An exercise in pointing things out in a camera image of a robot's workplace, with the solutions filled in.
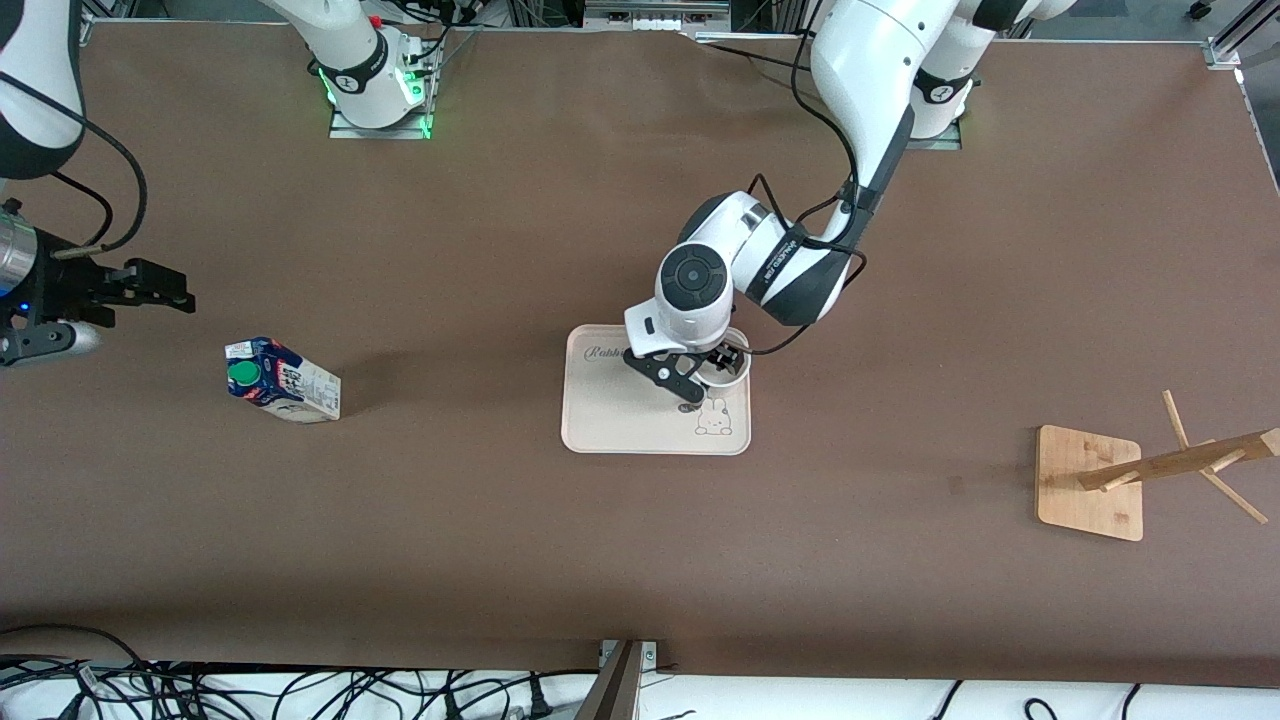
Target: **round black joint cover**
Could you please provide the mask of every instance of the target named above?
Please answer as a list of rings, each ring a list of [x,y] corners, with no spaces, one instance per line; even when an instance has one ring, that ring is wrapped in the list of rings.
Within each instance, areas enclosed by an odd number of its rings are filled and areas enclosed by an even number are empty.
[[[707,307],[719,297],[728,283],[724,260],[701,243],[676,246],[662,263],[662,296],[676,310]]]

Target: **wooden stand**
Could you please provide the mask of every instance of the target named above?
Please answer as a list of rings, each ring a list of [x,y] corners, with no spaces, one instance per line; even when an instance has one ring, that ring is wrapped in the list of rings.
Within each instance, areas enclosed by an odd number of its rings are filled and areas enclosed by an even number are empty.
[[[1061,525],[1112,538],[1142,539],[1142,483],[1198,471],[1258,523],[1267,518],[1217,473],[1248,460],[1280,455],[1280,428],[1190,446],[1174,396],[1165,409],[1179,450],[1142,457],[1138,443],[1044,425],[1036,437],[1036,515]]]

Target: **white floor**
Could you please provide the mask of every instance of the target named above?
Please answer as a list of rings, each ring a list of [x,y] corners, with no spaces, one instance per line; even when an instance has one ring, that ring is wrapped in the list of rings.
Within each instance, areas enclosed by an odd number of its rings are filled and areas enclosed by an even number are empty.
[[[484,678],[518,679],[521,673],[475,673],[466,682]],[[279,693],[296,675],[224,675],[207,680],[209,685],[224,689],[247,689]],[[444,673],[397,673],[389,679],[402,687],[435,688],[444,682]],[[586,697],[591,675],[548,678],[543,680],[547,701],[556,707],[576,705]],[[349,682],[349,674],[339,674],[315,687],[308,679],[300,683],[307,688],[291,693],[279,708],[278,720],[315,717],[320,707],[339,693]],[[950,680],[850,680],[803,678],[726,678],[705,675],[654,675],[646,674],[640,692],[639,720],[669,720],[694,711],[692,720],[778,720],[804,717],[805,720],[929,720],[938,711]],[[124,680],[114,680],[114,687],[134,694]],[[1061,720],[1115,720],[1129,692],[1126,684],[1102,683],[1010,683],[966,682],[961,685],[946,714],[946,720],[1025,720],[1023,705],[1030,697],[1046,701]],[[458,705],[466,705],[488,687],[461,692]],[[97,687],[104,698],[116,698],[113,689]],[[378,692],[387,696],[362,696],[352,705],[347,720],[408,720],[420,707],[419,698],[398,693],[387,687]],[[77,693],[77,684],[69,679],[41,680],[15,689],[0,692],[0,716],[8,720],[37,720],[58,717]],[[275,701],[264,696],[236,696],[253,716],[269,719]],[[463,711],[467,720],[498,717],[506,698],[497,693]],[[244,712],[228,708],[228,717],[250,720]],[[511,712],[527,711],[527,684],[511,691]],[[137,715],[123,703],[104,703],[105,720],[137,720]],[[137,703],[143,717],[151,717],[150,705]],[[337,703],[321,716],[333,717]],[[435,702],[422,715],[424,720],[443,720],[444,703]],[[211,720],[220,714],[211,712]],[[1033,720],[1050,720],[1043,708],[1034,710]],[[1134,697],[1129,720],[1275,720],[1280,717],[1280,689],[1206,688],[1175,685],[1144,685]],[[81,708],[79,720],[97,720],[91,703]]]

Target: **square wooden base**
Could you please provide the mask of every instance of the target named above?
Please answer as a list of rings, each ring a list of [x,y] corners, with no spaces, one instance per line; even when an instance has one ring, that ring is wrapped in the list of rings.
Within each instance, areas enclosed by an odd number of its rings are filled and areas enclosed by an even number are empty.
[[[1126,541],[1142,539],[1142,483],[1087,491],[1074,475],[1142,457],[1138,443],[1043,425],[1036,434],[1036,516]]]

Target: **green cap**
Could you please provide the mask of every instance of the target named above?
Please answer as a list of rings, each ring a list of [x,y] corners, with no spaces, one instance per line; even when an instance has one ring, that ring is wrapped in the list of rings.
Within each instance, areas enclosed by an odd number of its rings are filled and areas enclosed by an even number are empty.
[[[241,360],[230,368],[227,368],[227,377],[238,386],[251,386],[262,377],[262,369],[257,366],[257,363]]]

